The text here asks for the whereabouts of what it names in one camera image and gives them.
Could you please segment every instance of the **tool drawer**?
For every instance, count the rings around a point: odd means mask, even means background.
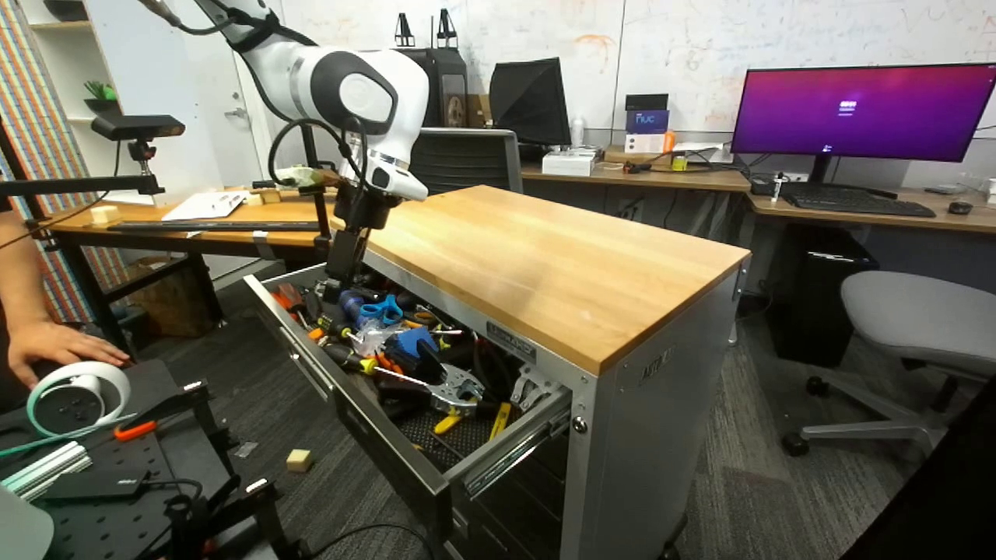
[[[482,544],[476,518],[484,516],[491,536],[494,506],[525,518],[521,510],[532,503],[547,524],[530,518],[540,542],[508,529],[482,546],[558,556],[571,389],[532,374],[517,336],[494,323],[468,326],[455,317],[468,315],[462,302],[414,296],[408,287],[416,281],[392,270],[366,270],[359,289],[336,296],[322,263],[247,277],[247,287],[288,361],[322,399],[336,402],[436,544]]]

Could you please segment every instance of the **robotic arm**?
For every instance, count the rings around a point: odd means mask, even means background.
[[[144,5],[189,31],[165,0],[144,0]],[[339,191],[336,199],[344,231],[333,235],[326,256],[326,274],[349,287],[369,227],[382,227],[387,212],[400,199],[425,196],[425,186],[408,170],[408,160],[425,116],[430,78],[392,50],[313,48],[284,28],[261,0],[195,0],[195,5],[214,22],[208,31],[220,31],[242,55],[271,111],[366,138],[355,186]]]

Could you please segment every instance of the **office chair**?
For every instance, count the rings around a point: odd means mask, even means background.
[[[508,128],[423,128],[412,147],[412,174],[430,192],[473,184],[524,191],[521,142]]]
[[[946,407],[959,380],[996,376],[996,296],[949,281],[860,270],[841,282],[841,302],[854,334],[900,359],[905,366],[937,366],[946,382],[935,402]],[[786,431],[781,448],[806,455],[820,437],[911,437],[930,452],[946,427],[937,410],[917,414],[842,376],[810,376],[811,394],[836,389],[883,420],[825,422]]]

